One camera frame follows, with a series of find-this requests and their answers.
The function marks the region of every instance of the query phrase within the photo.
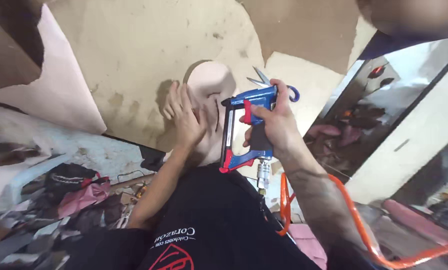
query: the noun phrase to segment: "scissor blade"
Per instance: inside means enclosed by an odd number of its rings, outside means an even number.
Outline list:
[[[257,84],[258,86],[260,86],[260,87],[262,87],[262,88],[267,88],[267,87],[269,87],[268,84],[265,84],[265,83],[263,83],[263,82],[254,80],[253,78],[249,78],[249,77],[247,77],[247,79],[248,79],[249,81],[251,81],[251,82]]]
[[[262,80],[262,82],[267,85],[270,86],[270,81],[269,79],[257,68],[254,67],[254,70],[256,71],[257,75],[259,75],[260,79]]]

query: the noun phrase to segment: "brown cardboard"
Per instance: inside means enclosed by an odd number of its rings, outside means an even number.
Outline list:
[[[346,74],[359,10],[354,0],[242,0],[264,61],[281,52]]]
[[[40,6],[33,0],[0,0],[0,88],[28,84],[41,75]]]

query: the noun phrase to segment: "right hand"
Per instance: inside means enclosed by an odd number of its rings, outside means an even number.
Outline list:
[[[277,79],[271,79],[270,83],[276,85],[278,89],[274,110],[269,111],[264,107],[252,105],[251,113],[264,120],[267,138],[273,145],[273,155],[282,163],[284,169],[301,166],[320,168],[297,129],[297,123],[289,105],[290,91],[287,85]],[[244,147],[249,146],[251,132],[252,127],[245,132]]]
[[[251,113],[265,122],[265,131],[270,143],[274,146],[274,156],[281,160],[295,150],[305,147],[305,143],[297,129],[294,114],[289,106],[289,89],[281,80],[271,79],[272,85],[277,85],[278,95],[274,110],[251,105]],[[245,132],[244,147],[249,146],[252,127]]]

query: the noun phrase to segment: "white surface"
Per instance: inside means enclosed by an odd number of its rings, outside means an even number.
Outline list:
[[[367,204],[390,197],[446,144],[448,73],[347,182],[352,199]]]

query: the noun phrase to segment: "wooden board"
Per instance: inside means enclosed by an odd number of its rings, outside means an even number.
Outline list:
[[[294,113],[302,133],[342,78],[329,68],[276,52],[264,68],[256,30],[234,0],[59,0],[50,8],[69,39],[107,133],[163,151],[171,150],[173,142],[161,102],[171,80],[182,81],[198,61],[227,65],[241,92],[256,88],[246,80],[256,77],[252,66],[298,87],[303,98]],[[373,33],[360,35],[346,61],[355,60]]]

